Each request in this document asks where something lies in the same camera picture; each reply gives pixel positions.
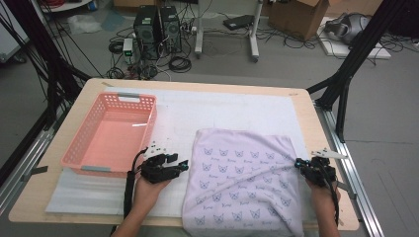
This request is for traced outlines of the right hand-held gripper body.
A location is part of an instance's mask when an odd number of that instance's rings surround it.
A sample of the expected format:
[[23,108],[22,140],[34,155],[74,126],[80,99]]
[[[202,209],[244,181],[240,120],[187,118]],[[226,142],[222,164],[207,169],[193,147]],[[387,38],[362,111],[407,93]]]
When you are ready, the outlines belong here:
[[300,173],[319,187],[325,187],[335,182],[337,180],[336,169],[330,165],[330,159],[347,159],[347,156],[327,148],[312,151],[311,154],[313,157],[307,164],[307,171],[301,171]]

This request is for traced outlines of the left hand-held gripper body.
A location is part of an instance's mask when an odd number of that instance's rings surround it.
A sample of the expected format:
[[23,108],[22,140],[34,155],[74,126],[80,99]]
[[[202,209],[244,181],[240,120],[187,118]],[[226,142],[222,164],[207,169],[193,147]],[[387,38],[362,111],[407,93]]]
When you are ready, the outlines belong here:
[[143,154],[144,161],[139,166],[142,178],[151,184],[157,184],[179,177],[179,172],[175,172],[171,167],[164,167],[166,162],[166,149],[152,142]]

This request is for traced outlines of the pink plastic basket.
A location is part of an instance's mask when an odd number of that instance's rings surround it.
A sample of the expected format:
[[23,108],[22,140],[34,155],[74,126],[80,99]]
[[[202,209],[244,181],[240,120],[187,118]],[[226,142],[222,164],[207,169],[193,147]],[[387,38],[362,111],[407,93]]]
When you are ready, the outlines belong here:
[[61,158],[81,175],[124,178],[151,139],[156,97],[135,93],[99,94]]

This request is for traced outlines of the lilac printed towel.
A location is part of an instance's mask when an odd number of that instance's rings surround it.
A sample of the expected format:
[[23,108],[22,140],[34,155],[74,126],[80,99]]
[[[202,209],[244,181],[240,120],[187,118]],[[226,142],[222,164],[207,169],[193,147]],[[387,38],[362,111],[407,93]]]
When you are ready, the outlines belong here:
[[303,237],[295,158],[284,135],[199,130],[183,228],[193,237]]

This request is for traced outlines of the person's left hand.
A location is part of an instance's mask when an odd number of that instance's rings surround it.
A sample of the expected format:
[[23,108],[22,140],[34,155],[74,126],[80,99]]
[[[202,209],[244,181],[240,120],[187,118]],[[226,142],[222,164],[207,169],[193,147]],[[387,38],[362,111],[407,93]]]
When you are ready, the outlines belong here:
[[148,213],[156,204],[160,192],[170,184],[169,181],[151,184],[139,178],[135,184],[132,210],[134,212]]

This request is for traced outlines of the person's right hand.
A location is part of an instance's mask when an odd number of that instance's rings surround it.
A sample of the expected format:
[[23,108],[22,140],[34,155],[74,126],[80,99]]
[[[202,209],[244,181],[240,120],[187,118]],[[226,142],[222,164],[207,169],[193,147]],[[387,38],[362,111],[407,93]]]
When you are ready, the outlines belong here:
[[332,193],[327,188],[322,188],[315,185],[313,182],[306,180],[311,190],[311,201],[316,212],[334,212],[335,204]]

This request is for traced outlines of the white foam board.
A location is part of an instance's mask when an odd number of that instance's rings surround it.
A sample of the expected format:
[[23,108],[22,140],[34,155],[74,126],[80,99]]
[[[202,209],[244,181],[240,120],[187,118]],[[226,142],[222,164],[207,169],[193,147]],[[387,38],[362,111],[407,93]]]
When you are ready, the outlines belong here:
[[[329,17],[324,17],[316,32],[317,38],[320,41],[322,48],[326,55],[335,56],[338,58],[345,58],[349,52],[349,47],[336,38],[332,33],[325,33],[325,23],[329,21]],[[390,53],[380,44],[377,43],[376,47],[368,55],[368,59],[390,59]]]

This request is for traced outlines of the small white device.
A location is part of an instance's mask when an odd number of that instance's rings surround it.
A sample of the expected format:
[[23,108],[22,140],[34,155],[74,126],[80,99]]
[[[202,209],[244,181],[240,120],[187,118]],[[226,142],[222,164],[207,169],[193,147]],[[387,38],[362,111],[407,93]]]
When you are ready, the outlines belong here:
[[133,64],[134,63],[133,40],[132,39],[124,39],[123,54],[125,56],[125,61],[126,61],[127,64]]

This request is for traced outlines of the black computer tower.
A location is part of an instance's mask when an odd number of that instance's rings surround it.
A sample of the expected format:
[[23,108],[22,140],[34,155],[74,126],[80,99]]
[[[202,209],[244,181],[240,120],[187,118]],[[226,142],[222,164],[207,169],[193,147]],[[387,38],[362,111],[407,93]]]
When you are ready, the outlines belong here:
[[148,60],[157,59],[157,45],[162,40],[158,8],[155,5],[141,5],[133,29],[140,55]]
[[174,6],[160,8],[163,38],[169,53],[182,51],[180,21]]

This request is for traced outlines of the white rolling stand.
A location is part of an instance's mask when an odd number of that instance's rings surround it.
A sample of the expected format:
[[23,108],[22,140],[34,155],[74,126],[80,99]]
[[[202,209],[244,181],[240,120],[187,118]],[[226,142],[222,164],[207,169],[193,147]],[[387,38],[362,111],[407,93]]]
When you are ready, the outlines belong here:
[[[251,58],[254,62],[259,60],[259,48],[257,43],[257,29],[259,25],[259,20],[263,8],[263,0],[257,0],[255,15],[253,25],[249,28],[248,38],[250,41],[251,48]],[[203,53],[203,43],[204,43],[204,27],[203,27],[203,15],[204,9],[201,0],[198,0],[198,20],[197,31],[196,31],[196,40],[195,40],[195,55],[197,59],[201,58]]]

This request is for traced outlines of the flat black box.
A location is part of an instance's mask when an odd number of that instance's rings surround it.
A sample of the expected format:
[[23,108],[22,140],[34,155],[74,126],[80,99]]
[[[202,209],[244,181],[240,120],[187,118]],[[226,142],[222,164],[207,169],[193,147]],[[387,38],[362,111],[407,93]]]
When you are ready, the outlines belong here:
[[223,21],[223,24],[231,31],[242,29],[253,24],[254,17],[252,15],[243,15]]

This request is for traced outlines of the clear plastic bag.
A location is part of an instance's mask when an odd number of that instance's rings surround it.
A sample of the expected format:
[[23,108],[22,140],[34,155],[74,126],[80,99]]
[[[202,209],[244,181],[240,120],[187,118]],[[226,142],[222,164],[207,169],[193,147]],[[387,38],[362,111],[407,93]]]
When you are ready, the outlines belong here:
[[70,32],[73,35],[93,34],[99,32],[102,27],[93,16],[75,15],[67,19]]

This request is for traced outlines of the white cabinet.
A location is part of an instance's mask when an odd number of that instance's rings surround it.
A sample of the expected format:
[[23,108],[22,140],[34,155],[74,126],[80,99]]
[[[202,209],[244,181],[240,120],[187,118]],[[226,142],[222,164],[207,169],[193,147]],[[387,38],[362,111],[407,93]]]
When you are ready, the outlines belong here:
[[21,48],[18,42],[6,30],[6,27],[10,27],[23,42],[29,41],[26,33],[6,6],[4,0],[0,0],[0,63],[7,62]]

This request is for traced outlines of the grey metal bracket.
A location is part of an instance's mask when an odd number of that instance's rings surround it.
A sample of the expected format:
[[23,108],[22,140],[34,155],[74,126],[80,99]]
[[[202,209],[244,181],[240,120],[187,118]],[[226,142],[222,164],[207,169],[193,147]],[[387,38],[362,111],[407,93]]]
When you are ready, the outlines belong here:
[[27,182],[31,178],[31,176],[45,173],[47,172],[47,170],[48,170],[48,166],[36,167],[32,169],[31,171],[29,171],[28,174],[22,175],[21,182]]
[[356,199],[357,198],[357,194],[353,191],[353,189],[348,186],[347,184],[344,184],[342,182],[337,182],[337,187],[343,191],[345,191],[350,199]]

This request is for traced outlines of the aluminium rail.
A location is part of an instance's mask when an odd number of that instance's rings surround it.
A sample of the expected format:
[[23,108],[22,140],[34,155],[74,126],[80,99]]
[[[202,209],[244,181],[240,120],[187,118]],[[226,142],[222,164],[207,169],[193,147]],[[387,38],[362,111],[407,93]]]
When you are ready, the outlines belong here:
[[356,199],[350,199],[351,207],[356,214],[356,222],[359,229],[368,237],[384,237],[381,226],[373,206],[364,188],[361,177],[353,161],[349,148],[342,142],[335,131],[336,119],[331,111],[325,111],[316,104],[313,104],[320,119],[323,131],[325,132],[329,146],[333,151],[347,156],[347,159],[337,159],[337,168],[341,175],[339,182],[347,184],[357,194]]
[[24,138],[23,145],[15,151],[19,161],[0,187],[0,216],[6,212],[12,200],[27,183],[21,182],[22,175],[28,174],[29,171],[39,166],[39,162],[53,138],[54,131],[52,129],[42,129],[38,133],[31,134],[29,138]]

